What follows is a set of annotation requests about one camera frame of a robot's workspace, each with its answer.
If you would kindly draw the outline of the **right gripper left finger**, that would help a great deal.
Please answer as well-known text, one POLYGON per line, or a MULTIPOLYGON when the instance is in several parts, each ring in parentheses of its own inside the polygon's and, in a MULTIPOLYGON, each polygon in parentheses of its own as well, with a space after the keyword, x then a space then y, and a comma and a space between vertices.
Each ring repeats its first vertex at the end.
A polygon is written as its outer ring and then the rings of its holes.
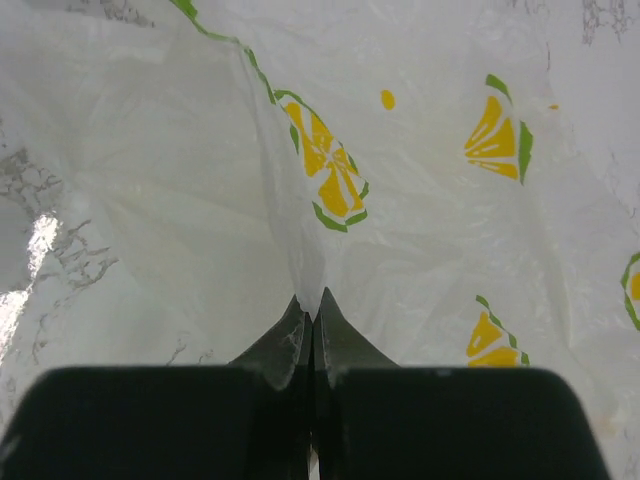
POLYGON ((311 321, 297 300, 225 365, 75 366, 27 391, 5 479, 304 479, 311 321))

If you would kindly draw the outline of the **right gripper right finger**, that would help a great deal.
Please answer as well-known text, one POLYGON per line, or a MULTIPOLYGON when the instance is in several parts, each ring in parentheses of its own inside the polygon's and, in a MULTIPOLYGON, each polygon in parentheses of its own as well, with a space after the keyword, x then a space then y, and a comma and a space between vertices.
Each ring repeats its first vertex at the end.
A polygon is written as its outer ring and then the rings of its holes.
POLYGON ((531 368, 401 367, 322 294, 313 323, 323 479, 605 479, 582 406, 531 368))

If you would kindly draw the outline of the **white lemon-print plastic bag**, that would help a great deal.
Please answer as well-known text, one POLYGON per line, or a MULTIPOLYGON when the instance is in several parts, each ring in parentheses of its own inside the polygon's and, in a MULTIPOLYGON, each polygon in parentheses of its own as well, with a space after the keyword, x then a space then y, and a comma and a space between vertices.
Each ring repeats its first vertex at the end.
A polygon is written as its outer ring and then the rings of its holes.
POLYGON ((639 239, 510 7, 5 1, 1 116, 145 295, 91 361, 226 362, 330 290, 401 365, 549 369, 639 429, 639 239))

